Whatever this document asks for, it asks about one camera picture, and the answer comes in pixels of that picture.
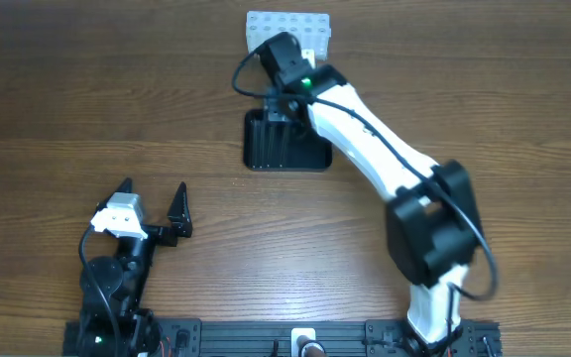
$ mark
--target white connector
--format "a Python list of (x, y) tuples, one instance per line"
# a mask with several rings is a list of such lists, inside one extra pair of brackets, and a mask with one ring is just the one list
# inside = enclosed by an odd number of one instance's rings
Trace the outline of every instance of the white connector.
[(246, 17), (248, 52), (280, 32), (293, 34), (302, 50), (313, 50), (317, 60), (327, 60), (332, 30), (329, 15), (249, 11)]

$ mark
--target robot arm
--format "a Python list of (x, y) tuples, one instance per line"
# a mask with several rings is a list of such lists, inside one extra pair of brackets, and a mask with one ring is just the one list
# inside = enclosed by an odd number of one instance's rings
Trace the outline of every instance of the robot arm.
[[(410, 147), (367, 108), (336, 69), (313, 68), (293, 36), (278, 34), (255, 53), (280, 93), (265, 97), (285, 101), (281, 105), (285, 114), (307, 122), (343, 152), (386, 203), (389, 252), (412, 282), (407, 322), (419, 348), (440, 350), (460, 323), (460, 295), (450, 287), (461, 288), (478, 241), (452, 207), (440, 203), (429, 188), (441, 188), (481, 232), (468, 174), (456, 162), (439, 166)], [(399, 154), (421, 177), (400, 162)]]

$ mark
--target white egg carton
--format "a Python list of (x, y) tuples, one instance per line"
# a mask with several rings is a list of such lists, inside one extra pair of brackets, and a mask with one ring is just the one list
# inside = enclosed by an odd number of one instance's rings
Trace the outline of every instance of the white egg carton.
[(248, 52), (280, 32), (296, 36), (302, 50), (313, 50), (317, 60), (327, 60), (327, 46), (332, 30), (329, 15), (249, 11), (246, 16)]

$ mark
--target wooden tabletop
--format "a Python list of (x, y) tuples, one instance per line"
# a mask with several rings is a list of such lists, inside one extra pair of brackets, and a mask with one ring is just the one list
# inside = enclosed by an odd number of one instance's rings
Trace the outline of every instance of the wooden tabletop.
[[(500, 322), (506, 355), (571, 355), (571, 2), (535, 0), (0, 0), (0, 354), (60, 353), (80, 234), (124, 177), (160, 224), (188, 185), (193, 238), (147, 282), (158, 316), (405, 316), (384, 205), (353, 165), (242, 164), (261, 104), (230, 88), (249, 10), (331, 15), (329, 61), (372, 111), (473, 177), (502, 285), (463, 317)], [(256, 63), (243, 76), (267, 83)], [(93, 236), (88, 255), (115, 245)]]

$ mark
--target wood grain surface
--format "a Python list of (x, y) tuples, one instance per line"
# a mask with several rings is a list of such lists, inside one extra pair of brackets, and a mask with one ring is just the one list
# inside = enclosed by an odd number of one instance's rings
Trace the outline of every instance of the wood grain surface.
[[(571, 355), (571, 1), (536, 0), (0, 0), (0, 354), (60, 353), (80, 234), (126, 176), (152, 222), (188, 185), (194, 236), (156, 254), (143, 306), (157, 315), (404, 316), (383, 204), (345, 158), (243, 166), (260, 103), (230, 77), (249, 10), (331, 15), (329, 60), (372, 111), (472, 174), (503, 281), (462, 315), (500, 322), (506, 355)], [(255, 63), (243, 76), (267, 82)], [(94, 236), (88, 254), (115, 244)]]

